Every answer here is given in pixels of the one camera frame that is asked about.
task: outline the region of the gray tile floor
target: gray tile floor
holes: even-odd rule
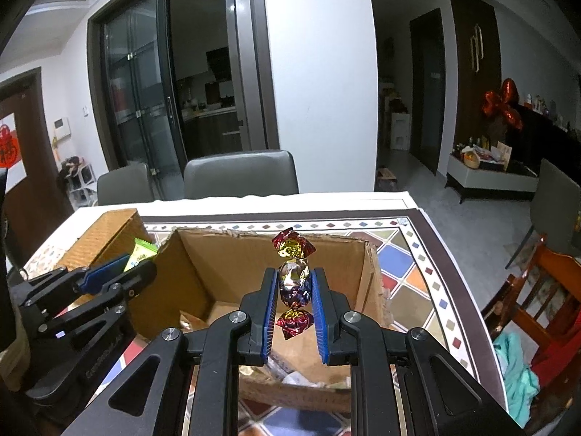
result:
[[[504,266],[531,226],[530,202],[467,199],[460,205],[458,193],[451,187],[444,189],[444,176],[434,176],[409,152],[380,153],[379,163],[397,177],[398,189],[407,190],[428,213],[482,309],[509,273],[520,272],[518,266],[509,270]],[[529,290],[525,288],[521,300]],[[529,363],[537,345],[512,323],[507,331],[521,336],[524,360]],[[545,428],[537,436],[548,434],[548,430]]]

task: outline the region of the patterned table cover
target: patterned table cover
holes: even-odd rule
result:
[[[270,235],[293,227],[301,233],[346,235],[369,241],[378,252],[383,286],[391,290],[394,316],[391,327],[397,331],[416,326],[426,328],[506,408],[504,386],[480,314],[448,251],[422,211],[313,211],[142,219],[158,244],[176,227],[255,231]],[[53,247],[45,252],[47,256],[37,257],[28,264],[29,272],[56,263],[64,251]],[[111,382],[142,347],[142,343],[132,343],[99,390]],[[403,422],[394,369],[392,375]],[[347,436],[350,435],[350,420],[349,415],[305,412],[241,400],[239,430],[243,435]]]

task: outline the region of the blue gripper pad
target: blue gripper pad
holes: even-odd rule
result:
[[[274,276],[272,277],[270,292],[268,296],[268,305],[266,307],[266,314],[264,315],[264,328],[262,334],[262,351],[261,356],[263,362],[266,362],[270,350],[272,349],[272,333],[274,332],[274,316],[277,312],[277,285],[278,285],[278,272],[274,271]]]
[[[315,270],[311,271],[311,279],[313,281],[313,317],[315,320],[315,332],[317,335],[317,347],[319,355],[323,364],[329,363],[329,342],[327,333],[327,322],[325,318],[324,307],[322,304],[321,290],[319,282],[317,281],[317,274]]]
[[[84,294],[97,295],[104,283],[123,273],[128,260],[129,254],[124,254],[101,267],[90,269],[85,275],[85,280],[79,285],[79,290]]]

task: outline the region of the green snack packet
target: green snack packet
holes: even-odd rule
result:
[[[133,252],[131,253],[131,256],[129,256],[129,260],[127,261],[127,265],[123,271],[127,272],[129,269],[132,269],[139,264],[143,259],[149,259],[149,257],[153,257],[156,254],[158,254],[158,247],[155,244],[151,244],[143,239],[135,238],[135,248],[133,248]]]

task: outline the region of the teal cloth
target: teal cloth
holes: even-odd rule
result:
[[[531,402],[540,390],[539,378],[523,361],[518,334],[502,332],[494,348],[507,391],[508,414],[524,428],[531,416]]]

